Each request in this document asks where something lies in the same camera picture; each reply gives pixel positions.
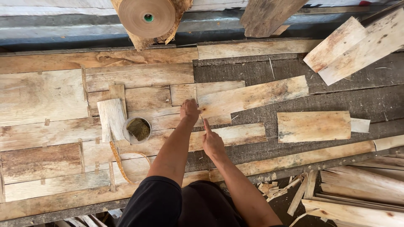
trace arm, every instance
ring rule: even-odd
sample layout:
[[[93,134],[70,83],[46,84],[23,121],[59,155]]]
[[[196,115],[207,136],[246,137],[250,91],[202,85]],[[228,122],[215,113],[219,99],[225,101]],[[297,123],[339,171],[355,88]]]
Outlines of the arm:
[[[181,187],[188,157],[189,138],[199,113],[195,99],[185,100],[180,110],[181,121],[158,152],[148,177],[167,177]]]
[[[228,158],[222,138],[210,130],[204,119],[206,134],[203,137],[205,153],[223,175],[234,205],[250,227],[282,225],[261,193]]]

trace kraft paper tape roll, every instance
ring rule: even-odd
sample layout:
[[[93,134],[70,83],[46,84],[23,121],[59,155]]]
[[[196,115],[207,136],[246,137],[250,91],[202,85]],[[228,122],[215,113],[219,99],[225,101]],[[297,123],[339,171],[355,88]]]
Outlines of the kraft paper tape roll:
[[[173,27],[175,8],[171,0],[122,0],[118,16],[130,33],[156,38]]]

